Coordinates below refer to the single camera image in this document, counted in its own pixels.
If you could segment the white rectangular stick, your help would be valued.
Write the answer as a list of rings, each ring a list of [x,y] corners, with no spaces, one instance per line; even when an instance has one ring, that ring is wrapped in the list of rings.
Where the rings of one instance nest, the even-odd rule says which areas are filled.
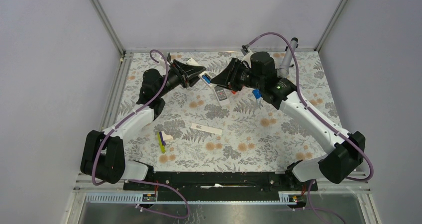
[[[222,129],[214,128],[214,127],[210,127],[210,126],[206,126],[202,124],[197,124],[197,123],[192,123],[191,128],[194,130],[199,130],[199,131],[216,134],[216,135],[222,135],[223,133]]]

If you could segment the blue bottle cap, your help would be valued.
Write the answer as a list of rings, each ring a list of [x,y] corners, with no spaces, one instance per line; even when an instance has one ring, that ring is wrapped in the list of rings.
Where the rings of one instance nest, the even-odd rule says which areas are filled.
[[[260,99],[261,97],[262,97],[262,95],[261,95],[261,93],[260,93],[260,91],[258,90],[258,89],[254,89],[253,91],[252,91],[252,93],[253,93],[253,95],[254,95],[254,97],[255,97],[255,99]]]

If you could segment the grey microphone on stand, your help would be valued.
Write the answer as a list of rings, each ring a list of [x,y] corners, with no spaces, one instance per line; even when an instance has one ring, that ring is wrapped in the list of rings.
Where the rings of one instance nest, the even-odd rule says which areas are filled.
[[[285,56],[284,56],[281,64],[277,68],[277,75],[278,75],[279,78],[287,78],[287,76],[289,74],[289,68],[291,66],[293,54],[294,54],[295,49],[298,46],[298,39],[296,37],[293,37],[291,39],[290,46],[292,47],[293,52],[290,50],[289,46],[287,46]]]

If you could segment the blue battery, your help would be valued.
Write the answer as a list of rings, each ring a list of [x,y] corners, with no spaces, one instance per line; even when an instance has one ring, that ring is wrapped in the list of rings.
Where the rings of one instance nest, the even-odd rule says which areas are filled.
[[[207,84],[211,85],[211,79],[209,77],[209,75],[207,74],[202,74],[201,78],[204,80],[204,82],[206,82]]]

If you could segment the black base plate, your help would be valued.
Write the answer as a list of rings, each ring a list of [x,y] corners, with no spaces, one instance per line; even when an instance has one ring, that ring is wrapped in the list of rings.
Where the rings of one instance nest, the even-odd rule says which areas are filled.
[[[189,202],[206,201],[279,201],[279,192],[299,192],[305,188],[318,190],[309,181],[299,182],[290,174],[276,172],[159,172],[146,175],[147,184],[129,181],[125,191],[151,191],[157,193],[159,201],[179,201],[180,197],[164,187],[153,187],[153,183],[169,185],[178,190]]]

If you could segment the white remote control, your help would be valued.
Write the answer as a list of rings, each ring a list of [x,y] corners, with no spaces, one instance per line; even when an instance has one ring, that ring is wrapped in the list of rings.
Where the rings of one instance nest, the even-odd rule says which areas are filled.
[[[228,96],[227,96],[224,88],[222,88],[220,86],[215,86],[213,90],[214,90],[214,94],[217,98],[217,101],[221,106],[226,106],[226,105],[229,104],[229,99],[228,99]]]

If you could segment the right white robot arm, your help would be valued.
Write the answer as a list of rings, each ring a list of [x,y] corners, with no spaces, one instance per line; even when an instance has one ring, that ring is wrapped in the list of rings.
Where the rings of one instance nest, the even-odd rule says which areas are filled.
[[[252,53],[246,60],[232,58],[211,83],[235,92],[244,87],[257,89],[265,102],[296,120],[323,148],[325,155],[288,166],[285,177],[288,188],[298,190],[305,181],[319,178],[339,184],[349,179],[349,174],[363,162],[365,136],[340,128],[307,102],[296,85],[279,78],[269,53]]]

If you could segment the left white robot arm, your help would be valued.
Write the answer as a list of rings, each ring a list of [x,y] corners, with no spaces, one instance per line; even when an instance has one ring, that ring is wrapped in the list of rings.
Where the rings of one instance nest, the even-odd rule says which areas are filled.
[[[125,158],[124,144],[135,139],[161,114],[165,94],[178,86],[192,87],[206,68],[173,60],[167,70],[166,75],[161,75],[157,69],[146,70],[132,112],[102,131],[92,130],[87,134],[80,171],[91,176],[94,185],[115,184],[120,180],[135,180],[144,190],[154,185],[153,174],[148,172],[146,164]]]

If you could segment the purple green block stack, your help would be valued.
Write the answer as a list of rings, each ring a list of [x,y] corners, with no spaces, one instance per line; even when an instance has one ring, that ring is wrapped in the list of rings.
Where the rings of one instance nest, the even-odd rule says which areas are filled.
[[[157,139],[159,142],[160,151],[164,154],[166,152],[167,142],[173,141],[174,138],[171,135],[166,134],[163,131],[157,133]]]

